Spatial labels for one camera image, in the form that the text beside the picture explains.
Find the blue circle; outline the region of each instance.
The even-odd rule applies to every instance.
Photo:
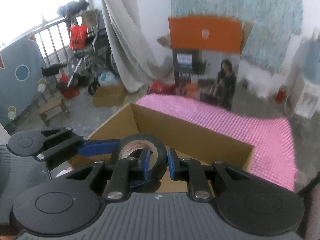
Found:
[[[29,74],[30,74],[30,70],[26,65],[18,66],[17,69],[16,69],[16,73],[15,73],[16,78],[19,81],[27,80],[27,78],[29,77]]]

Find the product box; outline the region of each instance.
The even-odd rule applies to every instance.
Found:
[[[242,23],[226,17],[169,18],[176,95],[231,109],[244,46]],[[245,32],[250,26],[244,25]]]
[[[167,148],[174,148],[179,158],[191,157],[210,165],[220,160],[250,170],[254,148],[252,145],[135,104],[122,107],[97,128],[90,135],[90,139],[123,139],[139,132],[151,134],[160,139]],[[69,164],[79,168],[93,161],[109,162],[110,157],[111,154],[92,157],[76,155],[69,160]],[[157,192],[187,191],[186,182],[170,179],[169,169],[160,182]]]
[[[92,103],[95,107],[122,106],[126,96],[124,85],[102,86],[93,95]]]

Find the red fire extinguisher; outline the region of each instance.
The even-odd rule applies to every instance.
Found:
[[[286,86],[282,85],[280,88],[279,88],[279,91],[278,91],[278,94],[276,95],[276,102],[278,104],[282,103],[282,101],[284,100],[285,98],[285,93],[286,93]]]

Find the small wooden stool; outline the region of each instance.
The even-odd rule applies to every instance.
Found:
[[[62,112],[66,114],[66,117],[69,118],[70,112],[63,99],[61,97],[54,98],[48,103],[45,103],[39,110],[39,116],[46,126],[49,126],[50,123],[50,120],[47,117],[47,112],[55,109],[56,107],[60,107]]]

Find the roll of tape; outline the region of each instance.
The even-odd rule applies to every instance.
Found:
[[[151,151],[148,178],[160,180],[168,166],[167,150],[162,141],[150,134],[137,133],[121,140],[111,154],[111,164],[119,159],[137,157],[135,152],[144,148]]]

